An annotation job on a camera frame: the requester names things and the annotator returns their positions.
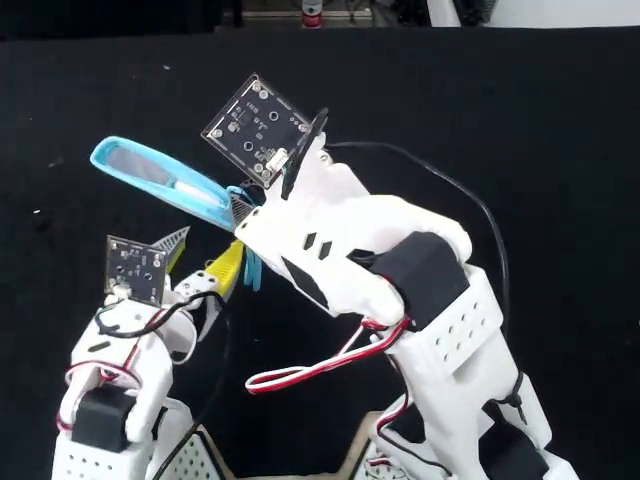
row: black background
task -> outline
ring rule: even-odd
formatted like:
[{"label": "black background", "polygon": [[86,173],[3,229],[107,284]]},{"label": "black background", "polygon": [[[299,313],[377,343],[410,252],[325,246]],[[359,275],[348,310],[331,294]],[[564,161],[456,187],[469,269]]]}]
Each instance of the black background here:
[{"label": "black background", "polygon": [[[178,276],[230,237],[102,175],[118,134],[220,183],[239,171],[199,138],[253,71],[331,141],[396,143],[483,197],[512,265],[509,343],[582,479],[632,478],[638,426],[638,29],[369,30],[0,45],[2,478],[47,478],[69,353],[101,301],[105,235],[193,226]],[[380,152],[343,152],[365,185],[459,220],[497,285],[490,231],[459,193]],[[355,327],[274,274],[232,301],[232,359],[206,425],[237,475],[337,469],[399,384],[384,359],[252,397],[244,380],[334,353]],[[217,325],[175,372],[198,412],[219,374]]]}]

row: circuit board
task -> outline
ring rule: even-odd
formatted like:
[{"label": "circuit board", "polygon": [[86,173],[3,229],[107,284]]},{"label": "circuit board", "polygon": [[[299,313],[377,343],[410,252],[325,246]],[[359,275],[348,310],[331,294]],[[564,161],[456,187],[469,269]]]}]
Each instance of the circuit board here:
[{"label": "circuit board", "polygon": [[309,121],[258,75],[251,75],[202,137],[263,188],[281,174]]},{"label": "circuit board", "polygon": [[159,306],[166,272],[167,254],[161,248],[107,236],[105,293],[112,293],[116,285],[126,285],[132,300]]}]

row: bottle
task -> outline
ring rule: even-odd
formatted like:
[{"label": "bottle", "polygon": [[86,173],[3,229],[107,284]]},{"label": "bottle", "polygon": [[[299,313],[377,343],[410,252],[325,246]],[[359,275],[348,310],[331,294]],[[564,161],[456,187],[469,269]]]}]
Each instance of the bottle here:
[{"label": "bottle", "polygon": [[302,0],[302,25],[306,28],[322,26],[322,0]]}]

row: black circuit board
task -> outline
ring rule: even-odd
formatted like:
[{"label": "black circuit board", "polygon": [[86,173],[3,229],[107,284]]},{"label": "black circuit board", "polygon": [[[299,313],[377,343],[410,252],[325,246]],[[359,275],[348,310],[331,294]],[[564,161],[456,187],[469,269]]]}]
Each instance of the black circuit board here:
[{"label": "black circuit board", "polygon": [[202,137],[263,188],[281,169],[274,155],[291,154],[309,121],[258,75],[250,76],[202,132]]},{"label": "black circuit board", "polygon": [[107,236],[105,293],[116,285],[127,284],[131,298],[148,305],[160,306],[167,272],[164,250],[124,238]]}]

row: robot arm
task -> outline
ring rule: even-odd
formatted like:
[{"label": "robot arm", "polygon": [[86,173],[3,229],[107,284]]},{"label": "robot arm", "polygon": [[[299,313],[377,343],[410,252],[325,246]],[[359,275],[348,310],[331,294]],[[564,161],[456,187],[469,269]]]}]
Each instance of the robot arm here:
[{"label": "robot arm", "polygon": [[[220,305],[207,293],[229,297],[242,253],[236,241],[175,288],[166,282],[159,305],[138,301],[130,287],[112,289],[71,355],[68,389],[56,416],[60,433],[52,478],[153,477],[193,423],[189,408],[168,398],[173,365],[187,361],[211,328]],[[206,317],[198,333],[190,311],[203,302]],[[152,333],[112,336],[160,324],[168,311],[168,320]]]}]

